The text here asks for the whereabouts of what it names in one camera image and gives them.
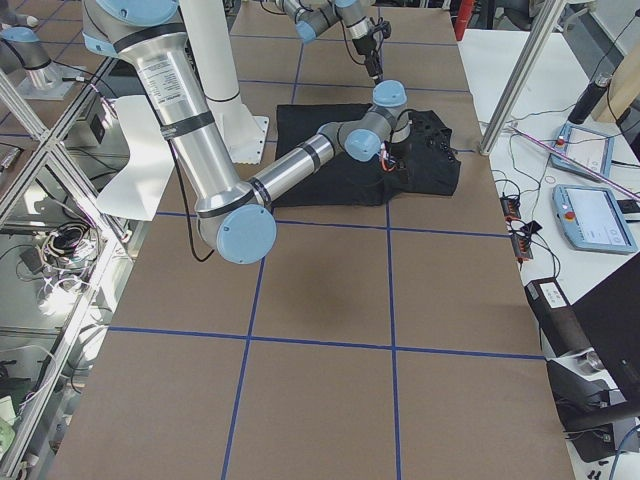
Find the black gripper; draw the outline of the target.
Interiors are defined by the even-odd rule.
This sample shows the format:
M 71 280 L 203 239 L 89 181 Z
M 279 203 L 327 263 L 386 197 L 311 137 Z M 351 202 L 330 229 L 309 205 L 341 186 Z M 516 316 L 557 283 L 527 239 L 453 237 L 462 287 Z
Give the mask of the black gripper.
M 441 152 L 451 154 L 452 130 L 434 111 L 410 110 L 409 133 L 395 133 L 390 144 L 392 155 L 421 155 Z
M 363 57 L 363 65 L 375 84 L 383 81 L 380 49 L 385 39 L 391 36 L 391 25 L 387 20 L 361 19 L 352 26 L 352 43 Z

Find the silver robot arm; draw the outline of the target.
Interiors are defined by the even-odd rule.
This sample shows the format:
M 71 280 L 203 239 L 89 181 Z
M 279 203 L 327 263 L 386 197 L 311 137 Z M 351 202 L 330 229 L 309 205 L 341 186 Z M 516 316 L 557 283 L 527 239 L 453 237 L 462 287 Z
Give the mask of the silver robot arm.
M 451 131 L 431 111 L 411 109 L 402 83 L 381 77 L 380 27 L 357 1 L 306 10 L 281 1 L 306 39 L 336 23 L 354 34 L 375 80 L 368 104 L 281 105 L 278 156 L 249 178 L 236 147 L 264 134 L 240 98 L 223 7 L 216 1 L 86 1 L 86 48 L 130 64 L 171 147 L 182 183 L 196 195 L 199 235 L 215 253 L 251 264 L 272 249 L 273 207 L 378 206 L 400 193 L 452 195 L 461 164 Z
M 365 1 L 271 1 L 276 14 L 286 15 L 295 24 L 300 39 L 308 44 L 318 39 L 327 30 L 338 24 L 343 32 L 345 44 L 351 42 L 357 60 L 350 48 L 351 60 L 364 66 L 369 78 L 379 84 L 384 80 L 380 57 L 382 45 L 391 36 L 390 22 L 370 17 Z

